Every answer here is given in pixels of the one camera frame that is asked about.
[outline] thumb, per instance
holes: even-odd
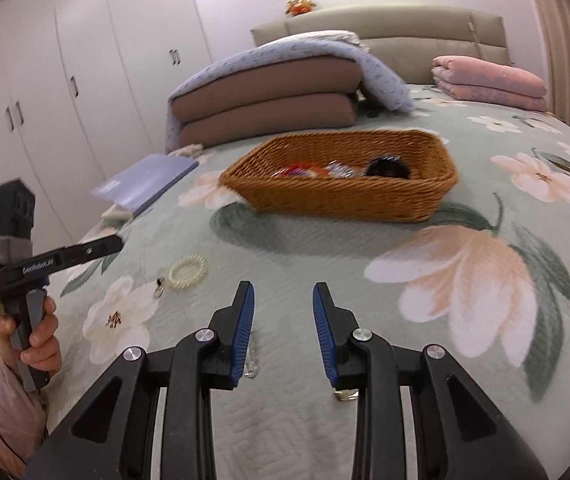
[[[12,351],[9,336],[16,330],[16,322],[9,314],[0,314],[0,356],[4,363],[16,371],[18,365]]]

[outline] headboard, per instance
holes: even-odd
[[[252,28],[260,46],[299,32],[356,32],[371,53],[407,83],[433,84],[431,60],[456,54],[510,64],[502,17],[479,10],[425,4],[386,4],[314,10]]]

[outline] purple folder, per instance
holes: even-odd
[[[92,195],[115,202],[138,216],[197,165],[196,160],[186,156],[154,153],[111,177],[92,190]]]

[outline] green floral bed sheet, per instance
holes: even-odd
[[[460,182],[427,222],[254,214],[216,182],[261,137],[209,150],[135,221],[99,225],[91,235],[118,231],[123,251],[52,277],[64,364],[50,430],[126,347],[174,346],[251,280],[260,372],[213,393],[219,478],[349,478],[355,403],[332,394],[312,315],[326,281],[390,343],[449,349],[558,478],[570,465],[570,128],[432,87],[412,97],[410,115],[355,127],[420,128],[446,144]],[[156,278],[189,254],[206,259],[206,278],[155,299]]]

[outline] black round object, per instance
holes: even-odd
[[[409,179],[410,171],[407,164],[405,164],[399,156],[382,155],[377,156],[367,165],[365,175]]]

